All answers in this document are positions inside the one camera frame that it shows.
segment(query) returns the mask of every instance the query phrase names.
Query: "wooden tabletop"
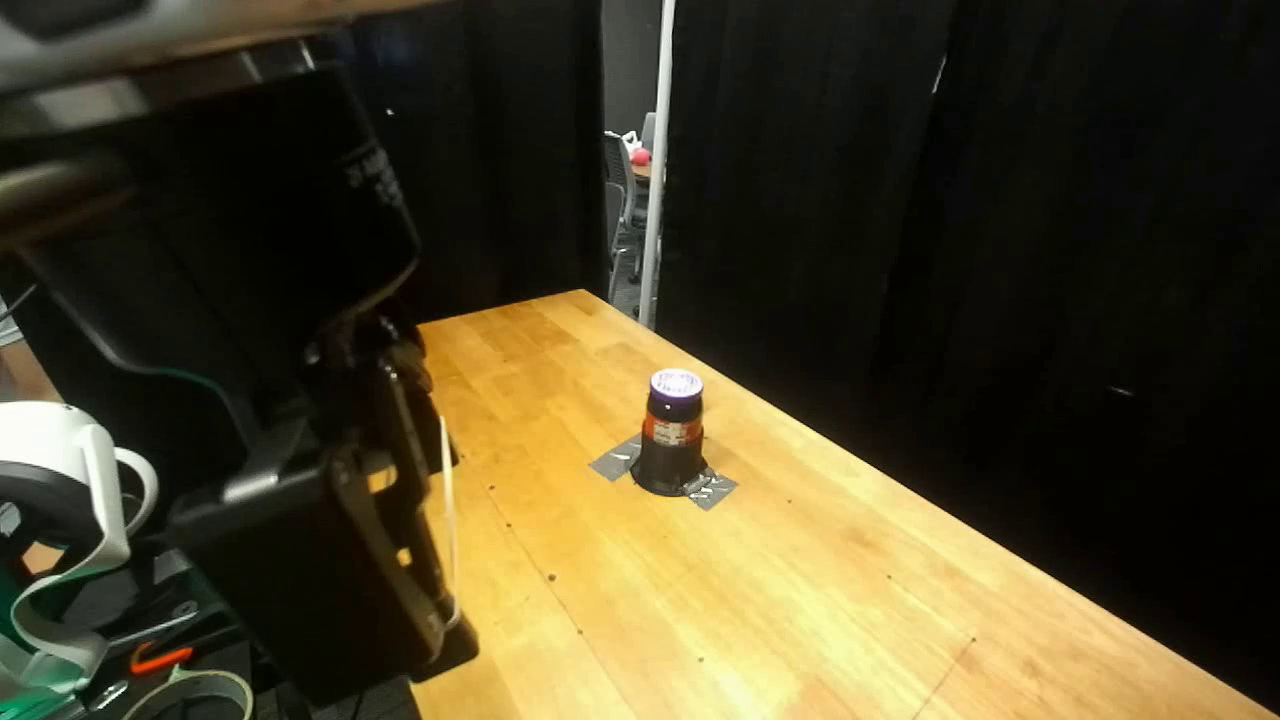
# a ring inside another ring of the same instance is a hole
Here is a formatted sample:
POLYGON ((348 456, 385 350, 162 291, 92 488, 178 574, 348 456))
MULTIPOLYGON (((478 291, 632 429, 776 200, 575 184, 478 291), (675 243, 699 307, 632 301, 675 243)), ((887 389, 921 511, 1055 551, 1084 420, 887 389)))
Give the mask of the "wooden tabletop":
POLYGON ((1267 715, 587 291, 423 337, 482 643, 423 715, 1267 715), (739 482, 711 511, 587 469, 667 364, 739 482))

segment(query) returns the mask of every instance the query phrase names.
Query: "black curtain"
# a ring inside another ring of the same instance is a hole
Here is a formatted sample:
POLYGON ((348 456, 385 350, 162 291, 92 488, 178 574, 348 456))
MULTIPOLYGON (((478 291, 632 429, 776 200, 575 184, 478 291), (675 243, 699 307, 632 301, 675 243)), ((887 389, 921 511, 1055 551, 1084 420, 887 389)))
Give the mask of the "black curtain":
POLYGON ((1280 10, 682 4, 663 328, 1280 701, 1280 10))
POLYGON ((338 52, 423 239, 414 317, 604 287, 600 0, 427 4, 338 52))

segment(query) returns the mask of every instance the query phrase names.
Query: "metal pole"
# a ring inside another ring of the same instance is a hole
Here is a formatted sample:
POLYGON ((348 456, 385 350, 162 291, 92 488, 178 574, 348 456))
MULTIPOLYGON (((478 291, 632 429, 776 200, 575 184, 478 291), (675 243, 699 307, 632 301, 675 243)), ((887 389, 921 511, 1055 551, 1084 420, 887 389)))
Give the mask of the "metal pole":
POLYGON ((653 130, 653 168, 646 168, 646 223, 642 223, 642 263, 639 263, 639 326, 654 326, 654 278, 663 258, 663 192, 667 192, 667 123, 673 123, 673 46, 675 46, 675 0, 663 0, 663 39, 654 55, 654 130, 653 130))

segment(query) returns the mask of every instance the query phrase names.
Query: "black machine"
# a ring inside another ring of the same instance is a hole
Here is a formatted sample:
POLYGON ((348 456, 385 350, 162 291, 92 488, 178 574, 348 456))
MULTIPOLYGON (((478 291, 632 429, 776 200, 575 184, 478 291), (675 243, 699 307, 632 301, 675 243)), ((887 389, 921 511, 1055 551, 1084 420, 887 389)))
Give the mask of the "black machine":
POLYGON ((176 551, 300 707, 476 657, 423 525, 414 229, 328 36, 398 4, 0 0, 0 258, 162 407, 111 417, 161 471, 135 566, 176 551))

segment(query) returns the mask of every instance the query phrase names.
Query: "white pole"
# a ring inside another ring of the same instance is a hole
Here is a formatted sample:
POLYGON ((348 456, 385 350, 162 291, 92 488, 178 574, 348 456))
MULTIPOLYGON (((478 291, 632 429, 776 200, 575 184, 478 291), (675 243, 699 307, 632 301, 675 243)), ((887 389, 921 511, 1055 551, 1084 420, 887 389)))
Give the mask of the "white pole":
POLYGON ((646 223, 642 223, 642 263, 639 263, 639 326, 654 326, 654 274, 663 258, 663 192, 667 192, 667 119, 673 119, 673 46, 675 46, 675 0, 663 0, 663 39, 654 55, 654 130, 646 164, 646 223))

